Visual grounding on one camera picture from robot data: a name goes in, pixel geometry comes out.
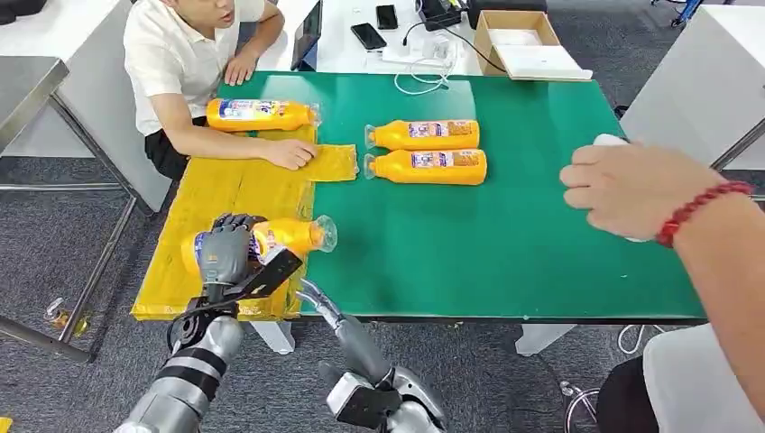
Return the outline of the person's right hand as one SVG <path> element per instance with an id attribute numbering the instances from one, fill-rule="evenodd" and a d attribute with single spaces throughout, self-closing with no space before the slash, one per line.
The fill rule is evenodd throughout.
<path id="1" fill-rule="evenodd" d="M 307 166 L 317 155 L 318 147 L 315 144 L 297 139 L 266 141 L 263 144 L 262 158 L 288 170 L 299 170 Z"/>

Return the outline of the person's left hand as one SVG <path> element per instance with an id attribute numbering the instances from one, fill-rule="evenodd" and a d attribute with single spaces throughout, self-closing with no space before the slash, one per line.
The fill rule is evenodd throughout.
<path id="1" fill-rule="evenodd" d="M 228 61 L 223 81 L 228 86 L 241 86 L 252 77 L 257 60 L 257 55 L 242 51 Z"/>

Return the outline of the robot left hand grey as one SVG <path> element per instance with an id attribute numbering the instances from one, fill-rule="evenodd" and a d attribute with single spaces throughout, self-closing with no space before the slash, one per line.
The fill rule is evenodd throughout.
<path id="1" fill-rule="evenodd" d="M 224 213 L 194 236 L 193 259 L 204 286 L 233 287 L 244 280 L 254 258 L 252 229 L 265 221 L 263 216 Z"/>

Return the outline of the person's hand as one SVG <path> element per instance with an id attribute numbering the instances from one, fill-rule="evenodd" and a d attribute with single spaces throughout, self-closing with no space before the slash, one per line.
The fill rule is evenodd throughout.
<path id="1" fill-rule="evenodd" d="M 725 183 L 685 154 L 598 135 L 559 173 L 565 202 L 596 229 L 636 242 L 652 240 L 684 205 Z"/>

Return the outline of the robot right hand grey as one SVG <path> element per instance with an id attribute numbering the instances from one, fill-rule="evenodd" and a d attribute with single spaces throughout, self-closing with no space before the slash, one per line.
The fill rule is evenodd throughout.
<path id="1" fill-rule="evenodd" d="M 346 367 L 375 387 L 391 387 L 392 364 L 364 325 L 354 316 L 343 313 L 314 281 L 301 278 L 300 284 L 297 295 L 311 304 L 332 328 L 346 356 Z"/>

